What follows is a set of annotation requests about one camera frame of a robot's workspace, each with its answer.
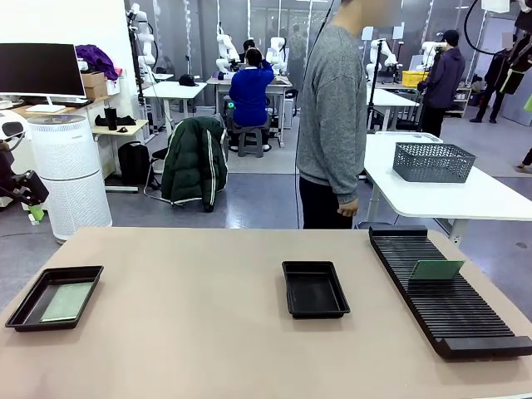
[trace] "black slotted rack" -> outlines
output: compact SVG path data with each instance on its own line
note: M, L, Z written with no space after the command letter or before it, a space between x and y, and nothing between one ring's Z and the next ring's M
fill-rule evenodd
M444 358L532 354L532 340L516 337L461 275L452 280L410 280L418 260L446 259L427 229L369 229L372 247L434 350Z

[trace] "chair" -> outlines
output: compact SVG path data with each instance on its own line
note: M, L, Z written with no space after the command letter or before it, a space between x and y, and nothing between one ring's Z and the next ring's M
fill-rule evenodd
M233 123L233 133L239 134L239 156L246 156L247 154L255 154L257 158L264 156L262 126L238 126ZM255 135L255 145L246 145L247 134ZM246 150L246 146L251 146L254 149Z

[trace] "yellow box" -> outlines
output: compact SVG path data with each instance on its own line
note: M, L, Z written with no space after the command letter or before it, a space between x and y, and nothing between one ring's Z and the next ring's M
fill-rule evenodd
M417 87L417 83L425 80L429 76L429 72L425 71L403 71L402 85L404 87Z

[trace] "gray wire basket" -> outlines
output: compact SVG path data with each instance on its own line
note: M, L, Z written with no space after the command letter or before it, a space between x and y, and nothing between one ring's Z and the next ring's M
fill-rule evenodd
M396 143L393 169L406 181L465 183L476 157L442 143Z

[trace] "shelf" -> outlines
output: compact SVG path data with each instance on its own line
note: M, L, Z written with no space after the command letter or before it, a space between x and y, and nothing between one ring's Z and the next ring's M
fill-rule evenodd
M142 129L144 125L148 123L147 119L137 119L134 126L117 126L115 131L110 131L107 126L93 126L91 128L93 135L135 135L137 131ZM119 130L125 127L127 129L126 133L120 133Z

